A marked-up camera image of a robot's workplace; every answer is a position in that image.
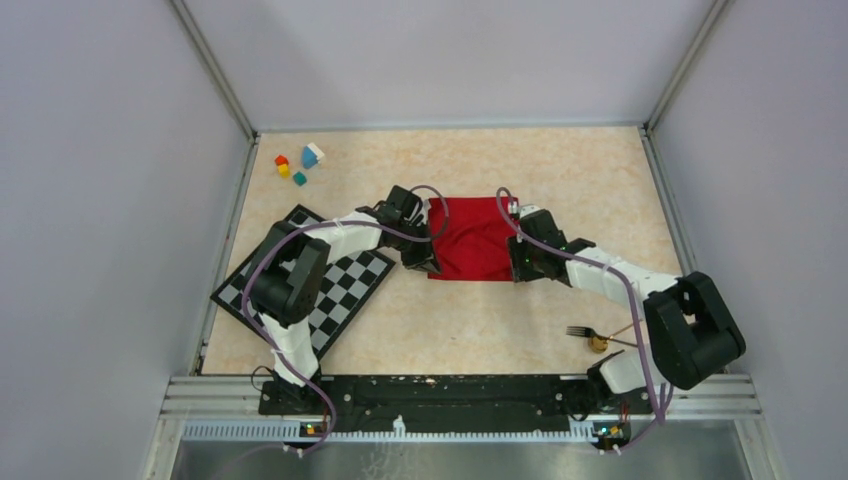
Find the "metal fork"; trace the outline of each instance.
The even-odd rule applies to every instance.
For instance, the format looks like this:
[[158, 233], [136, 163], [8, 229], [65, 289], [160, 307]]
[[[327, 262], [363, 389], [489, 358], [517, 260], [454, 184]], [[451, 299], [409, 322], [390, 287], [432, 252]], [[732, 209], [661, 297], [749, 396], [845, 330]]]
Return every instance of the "metal fork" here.
[[625, 342], [624, 340], [612, 338], [612, 336], [605, 337], [605, 336], [599, 334], [598, 332], [596, 332], [594, 328], [590, 328], [590, 327], [565, 327], [565, 334], [571, 335], [572, 337], [597, 338], [598, 340], [620, 343], [622, 345], [627, 345], [629, 347], [636, 347], [637, 346], [635, 343]]

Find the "gray wall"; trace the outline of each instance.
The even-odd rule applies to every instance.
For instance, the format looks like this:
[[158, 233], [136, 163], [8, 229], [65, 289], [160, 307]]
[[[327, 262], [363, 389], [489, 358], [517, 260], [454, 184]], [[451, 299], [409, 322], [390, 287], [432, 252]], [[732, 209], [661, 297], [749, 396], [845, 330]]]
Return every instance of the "gray wall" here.
[[0, 2], [0, 51], [0, 478], [135, 478], [246, 143], [164, 1]]
[[736, 2], [659, 130], [794, 478], [848, 467], [846, 88], [848, 3]]
[[254, 127], [641, 122], [711, 0], [189, 0]]

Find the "metal frame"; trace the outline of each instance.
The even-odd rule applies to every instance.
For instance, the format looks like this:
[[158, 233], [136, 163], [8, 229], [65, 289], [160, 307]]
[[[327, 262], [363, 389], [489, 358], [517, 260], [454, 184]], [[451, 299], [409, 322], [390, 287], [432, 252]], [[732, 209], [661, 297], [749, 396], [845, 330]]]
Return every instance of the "metal frame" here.
[[671, 107], [671, 103], [677, 97], [677, 93], [680, 91], [686, 79], [689, 77], [689, 74], [692, 72], [695, 63], [703, 53], [704, 47], [712, 37], [712, 34], [715, 32], [719, 22], [727, 15], [727, 11], [730, 9], [730, 5], [733, 4], [733, 2], [734, 0], [713, 1], [709, 12], [707, 12], [707, 17], [704, 19], [703, 23], [701, 23], [698, 33], [695, 35], [695, 38], [689, 45], [689, 48], [686, 49], [686, 53], [683, 55], [683, 58], [677, 65], [677, 68], [674, 69], [674, 74], [671, 76], [671, 80], [668, 82], [668, 85], [666, 85], [662, 95], [660, 95], [660, 99], [654, 107], [654, 111], [651, 113], [648, 121], [645, 122], [645, 130], [649, 133], [653, 133], [657, 125], [659, 125], [662, 121], [669, 107]]
[[[253, 173], [253, 165], [256, 163], [256, 152], [258, 150], [259, 136], [251, 142], [241, 176], [238, 179], [238, 189], [232, 199], [227, 231], [222, 238], [220, 255], [218, 255], [218, 266], [215, 270], [212, 285], [209, 286], [210, 291], [220, 285], [227, 275], [227, 266], [230, 262], [230, 256], [233, 253], [233, 240], [236, 238], [236, 231], [238, 230], [239, 221], [241, 220], [241, 212], [244, 209], [244, 200], [247, 197], [247, 189], [250, 186], [250, 177]], [[206, 347], [209, 345], [209, 337], [212, 335], [212, 326], [215, 323], [215, 313], [217, 311], [218, 306], [215, 302], [209, 300], [206, 304], [206, 312], [203, 317], [199, 336], [194, 342], [196, 348], [191, 359], [188, 361], [189, 366], [187, 373], [199, 375], [203, 368], [203, 361], [206, 358]]]
[[209, 79], [212, 80], [212, 85], [214, 85], [215, 90], [218, 92], [221, 101], [224, 102], [224, 105], [227, 107], [227, 110], [229, 110], [230, 115], [233, 116], [233, 119], [238, 124], [239, 129], [241, 129], [244, 136], [248, 140], [255, 140], [256, 129], [253, 128], [250, 120], [247, 118], [247, 113], [245, 113], [244, 108], [242, 108], [233, 87], [230, 86], [230, 82], [227, 80], [227, 77], [224, 76], [224, 72], [221, 69], [220, 64], [218, 64], [218, 61], [215, 59], [212, 49], [209, 48], [209, 44], [206, 42], [203, 32], [200, 31], [200, 27], [197, 25], [197, 22], [194, 20], [194, 16], [188, 9], [188, 5], [185, 4], [185, 0], [167, 0], [167, 3], [174, 12], [174, 16], [180, 22], [180, 27], [182, 27], [183, 32], [186, 34], [186, 38], [194, 49], [194, 52], [197, 54], [200, 64], [203, 66], [203, 69], [206, 70], [206, 74], [209, 75]]
[[[189, 42], [198, 54], [201, 64], [209, 74], [222, 101], [233, 115], [239, 128], [252, 142], [250, 153], [245, 162], [244, 171], [242, 172], [238, 193], [233, 202], [227, 236], [224, 239], [221, 249], [221, 259], [215, 275], [216, 281], [219, 281], [226, 272], [226, 266], [232, 249], [232, 242], [229, 239], [233, 237], [241, 215], [250, 172], [258, 148], [259, 136], [251, 126], [235, 92], [224, 76], [212, 50], [209, 48], [184, 0], [168, 0], [167, 3], [172, 7], [176, 17], [179, 19]], [[668, 181], [662, 157], [656, 147], [655, 129], [661, 123], [665, 113], [685, 83], [686, 78], [701, 55], [716, 25], [725, 17], [732, 3], [733, 0], [714, 1], [692, 44], [681, 59], [669, 84], [664, 89], [650, 118], [640, 128], [640, 136], [657, 193], [669, 225], [680, 265], [684, 272], [694, 270], [697, 265], [697, 259], [686, 234], [684, 222], [677, 207], [672, 187]], [[215, 309], [211, 306], [206, 311], [203, 332], [201, 334], [202, 341], [198, 349], [198, 358], [202, 358], [205, 353], [205, 341], [208, 340], [209, 333], [211, 333], [214, 313]], [[563, 379], [581, 377], [583, 376], [564, 375]], [[269, 378], [257, 377], [256, 380], [261, 382]], [[291, 419], [262, 417], [258, 414], [259, 396], [260, 393], [253, 388], [250, 377], [246, 375], [173, 378], [168, 386], [162, 404], [154, 440], [148, 455], [144, 478], [150, 480], [170, 478], [180, 441], [184, 432], [187, 430], [191, 433], [191, 437], [188, 438], [192, 438], [193, 440], [200, 439], [204, 435], [212, 436], [219, 440], [222, 439], [222, 435], [225, 439], [229, 440], [256, 440], [257, 437], [255, 434], [245, 435], [245, 432], [255, 433], [261, 431], [250, 430], [251, 427], [256, 426], [260, 428], [263, 426], [276, 426], [278, 430], [275, 430], [275, 432], [280, 433], [280, 435], [273, 439], [268, 439], [269, 441], [294, 439], [295, 437], [293, 435], [295, 432], [291, 428], [286, 428], [287, 424], [281, 423], [290, 421]], [[587, 422], [609, 421], [613, 420], [612, 417], [593, 415], [587, 419]], [[646, 417], [633, 416], [637, 420], [646, 419]], [[754, 480], [786, 478], [785, 470], [771, 442], [754, 385], [748, 375], [713, 375], [688, 392], [676, 391], [668, 418], [670, 421], [686, 422], [712, 420], [734, 421], [752, 478]], [[204, 426], [212, 426], [213, 423], [210, 422], [218, 422], [215, 423], [218, 427], [230, 428], [224, 430], [203, 428]], [[545, 438], [545, 441], [569, 441], [569, 439], [571, 441], [575, 439], [585, 441], [585, 436], [580, 436], [580, 428], [582, 427], [582, 425], [578, 425], [576, 432], [570, 432], [569, 435], [565, 435], [566, 432], [562, 432], [563, 435], [553, 439]], [[405, 441], [410, 439], [409, 435], [405, 431], [396, 429], [385, 440]], [[356, 440], [355, 438], [351, 438], [350, 435], [334, 434], [330, 437], [329, 441], [345, 441], [345, 439], [347, 441]], [[412, 440], [421, 441], [422, 438], [417, 437]], [[449, 439], [440, 436], [437, 440], [445, 441]], [[509, 437], [509, 441], [538, 440], [533, 435]]]

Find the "checkerboard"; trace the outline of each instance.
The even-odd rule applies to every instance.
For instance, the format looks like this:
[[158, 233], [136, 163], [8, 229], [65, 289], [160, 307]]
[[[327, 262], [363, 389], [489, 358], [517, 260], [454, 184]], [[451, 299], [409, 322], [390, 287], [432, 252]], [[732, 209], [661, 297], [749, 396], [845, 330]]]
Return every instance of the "checkerboard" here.
[[[308, 208], [298, 205], [286, 215], [285, 220], [302, 227], [321, 222], [323, 218]], [[241, 314], [241, 298], [242, 290], [247, 283], [246, 275], [250, 261], [254, 255], [256, 250], [248, 255], [211, 297], [221, 308], [251, 330], [253, 327]], [[294, 262], [283, 262], [281, 266], [291, 272]], [[330, 346], [338, 339], [394, 266], [393, 260], [377, 252], [362, 252], [340, 258], [335, 263], [327, 265], [327, 271], [321, 281], [321, 292], [315, 301], [315, 309], [309, 314], [312, 348], [315, 349], [319, 360], [327, 353]], [[251, 315], [256, 313], [252, 305], [248, 305], [248, 311]]]

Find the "purple cable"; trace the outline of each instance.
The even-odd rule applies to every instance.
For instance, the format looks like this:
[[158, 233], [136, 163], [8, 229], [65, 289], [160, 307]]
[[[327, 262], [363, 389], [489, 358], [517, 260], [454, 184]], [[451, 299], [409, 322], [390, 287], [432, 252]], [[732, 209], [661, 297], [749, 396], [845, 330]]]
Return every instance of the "purple cable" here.
[[509, 214], [504, 210], [503, 205], [501, 204], [501, 194], [505, 193], [507, 196], [507, 201], [511, 204], [513, 202], [512, 193], [510, 193], [509, 189], [506, 187], [498, 188], [497, 192], [495, 192], [496, 204], [498, 206], [498, 211], [501, 213], [501, 216], [506, 221], [507, 225], [510, 226], [515, 233], [521, 235], [521, 238], [527, 240], [531, 244], [545, 250], [546, 252], [553, 253], [554, 255], [558, 255], [568, 260], [576, 260], [578, 262], [585, 263], [587, 265], [591, 265], [595, 268], [606, 269], [609, 273], [618, 277], [619, 280], [624, 284], [624, 289], [627, 291], [627, 300], [630, 303], [630, 316], [633, 320], [633, 330], [636, 333], [636, 344], [638, 345], [639, 351], [639, 361], [642, 364], [642, 373], [645, 375], [645, 383], [648, 385], [648, 397], [651, 399], [651, 408], [654, 410], [654, 414], [656, 415], [656, 421], [662, 425], [665, 423], [665, 411], [661, 408], [662, 405], [660, 401], [657, 400], [657, 394], [654, 392], [652, 388], [654, 382], [653, 378], [651, 378], [651, 369], [648, 365], [648, 354], [645, 351], [645, 340], [642, 338], [642, 329], [639, 327], [639, 308], [636, 305], [636, 294], [633, 292], [633, 285], [630, 284], [630, 281], [627, 279], [627, 276], [622, 273], [617, 268], [613, 268], [612, 266], [605, 265], [601, 262], [591, 260], [584, 257], [579, 257], [577, 255], [572, 255], [570, 253], [563, 252], [562, 250], [558, 250], [549, 245], [545, 245], [544, 243], [536, 240], [535, 238], [530, 238], [526, 234], [521, 231], [521, 228], [516, 225], [512, 219], [509, 217]]
[[[270, 335], [268, 335], [268, 333], [265, 331], [264, 327], [262, 327], [260, 322], [258, 322], [255, 318], [253, 318], [253, 316], [250, 315], [250, 312], [248, 311], [247, 306], [250, 303], [250, 293], [253, 290], [253, 285], [256, 283], [256, 279], [259, 278], [259, 275], [268, 267], [268, 265], [271, 263], [271, 261], [274, 259], [274, 257], [283, 248], [283, 246], [285, 244], [292, 241], [292, 239], [294, 239], [296, 236], [300, 235], [301, 233], [306, 233], [306, 232], [309, 232], [309, 231], [312, 231], [312, 230], [318, 230], [318, 229], [321, 229], [321, 228], [337, 228], [339, 225], [372, 227], [372, 228], [379, 228], [380, 230], [391, 233], [392, 235], [395, 235], [395, 236], [402, 238], [404, 240], [408, 240], [410, 242], [423, 243], [423, 242], [432, 241], [433, 238], [440, 236], [447, 229], [448, 220], [450, 218], [450, 211], [448, 210], [447, 200], [445, 200], [445, 197], [438, 190], [436, 190], [434, 187], [431, 187], [429, 185], [416, 185], [415, 187], [412, 187], [410, 189], [410, 192], [414, 192], [415, 190], [421, 190], [421, 189], [429, 190], [429, 191], [435, 193], [439, 197], [439, 200], [442, 202], [442, 207], [445, 210], [444, 223], [442, 224], [442, 227], [439, 230], [439, 233], [437, 233], [436, 235], [434, 235], [432, 237], [426, 237], [426, 238], [413, 237], [411, 235], [407, 235], [403, 232], [399, 232], [399, 231], [394, 230], [392, 228], [384, 227], [383, 225], [380, 225], [378, 223], [371, 223], [371, 222], [366, 222], [366, 221], [362, 221], [362, 220], [343, 220], [343, 221], [339, 221], [338, 223], [337, 222], [321, 222], [321, 223], [317, 223], [317, 224], [314, 224], [314, 225], [306, 225], [304, 227], [300, 227], [297, 230], [294, 230], [293, 232], [289, 233], [288, 235], [283, 237], [283, 239], [280, 240], [279, 243], [274, 245], [274, 247], [268, 252], [268, 254], [265, 255], [265, 258], [263, 258], [262, 261], [259, 262], [259, 265], [256, 267], [256, 270], [253, 272], [253, 275], [250, 276], [250, 278], [247, 280], [247, 283], [245, 284], [244, 291], [242, 293], [242, 298], [241, 298], [241, 311], [242, 311], [242, 314], [244, 315], [245, 320], [247, 320], [247, 322], [250, 323], [250, 326], [252, 326], [255, 331], [259, 332], [259, 335], [262, 336], [262, 338], [269, 345], [271, 345], [271, 347], [277, 353], [277, 357], [280, 359], [280, 362], [283, 364], [283, 366], [285, 366], [286, 369], [288, 369], [288, 371], [291, 372], [291, 374], [294, 375], [295, 378], [297, 378], [298, 380], [303, 382], [306, 386], [308, 386], [309, 388], [314, 390], [315, 393], [317, 393], [318, 396], [321, 397], [321, 399], [327, 405], [327, 408], [330, 410], [330, 424], [327, 427], [327, 431], [325, 431], [321, 435], [321, 437], [318, 439], [317, 442], [315, 442], [315, 444], [313, 444], [311, 447], [307, 448], [306, 450], [303, 450], [303, 453], [301, 455], [306, 455], [306, 454], [309, 454], [309, 453], [315, 451], [315, 449], [317, 449], [322, 443], [324, 443], [327, 440], [327, 437], [333, 432], [333, 429], [336, 427], [336, 406], [333, 404], [333, 401], [330, 400], [329, 395], [327, 395], [327, 393], [324, 392], [324, 390], [322, 390], [321, 387], [316, 385], [314, 382], [312, 382], [308, 378], [304, 377], [300, 372], [297, 371], [297, 369], [294, 368], [294, 366], [291, 363], [289, 363], [289, 361], [286, 359], [285, 355], [283, 355], [282, 352], [280, 352], [280, 348], [277, 345], [277, 342], [275, 342], [274, 339], [271, 338]], [[212, 479], [219, 478], [221, 475], [223, 475], [225, 472], [227, 472], [230, 468], [232, 468], [235, 464], [237, 464], [241, 460], [243, 460], [243, 459], [245, 459], [245, 458], [247, 458], [247, 457], [249, 457], [249, 456], [251, 456], [251, 455], [253, 455], [257, 452], [260, 452], [262, 450], [267, 450], [267, 449], [270, 449], [270, 448], [285, 448], [285, 446], [284, 445], [278, 445], [276, 443], [270, 443], [270, 444], [265, 444], [265, 445], [259, 445], [255, 448], [252, 448], [252, 449], [248, 450], [247, 452], [244, 452], [241, 455], [239, 455], [238, 457], [234, 458], [233, 460], [231, 460], [226, 465], [224, 465], [211, 478]], [[288, 450], [291, 450], [294, 453], [298, 452], [298, 449], [295, 449], [295, 448], [290, 448]]]

